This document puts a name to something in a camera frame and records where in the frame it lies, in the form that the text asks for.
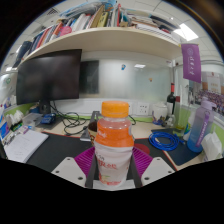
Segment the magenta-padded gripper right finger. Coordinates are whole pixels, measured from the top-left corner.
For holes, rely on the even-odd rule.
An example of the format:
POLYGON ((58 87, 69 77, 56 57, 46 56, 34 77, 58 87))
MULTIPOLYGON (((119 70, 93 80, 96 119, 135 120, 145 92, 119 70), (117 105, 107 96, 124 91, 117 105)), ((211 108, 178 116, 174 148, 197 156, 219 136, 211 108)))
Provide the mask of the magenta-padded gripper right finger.
POLYGON ((152 158, 142 150, 133 148, 131 179, 128 181, 131 187, 140 188, 172 173, 174 170, 161 157, 152 158))

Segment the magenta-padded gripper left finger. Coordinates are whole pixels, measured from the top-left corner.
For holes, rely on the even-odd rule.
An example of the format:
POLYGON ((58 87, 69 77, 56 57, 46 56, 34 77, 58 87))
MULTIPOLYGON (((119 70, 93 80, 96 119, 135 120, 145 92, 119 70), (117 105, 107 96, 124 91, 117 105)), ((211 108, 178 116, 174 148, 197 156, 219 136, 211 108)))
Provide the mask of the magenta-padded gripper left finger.
POLYGON ((95 148, 91 147, 76 157, 66 157, 53 171, 67 181, 84 188, 93 188, 96 172, 95 148))

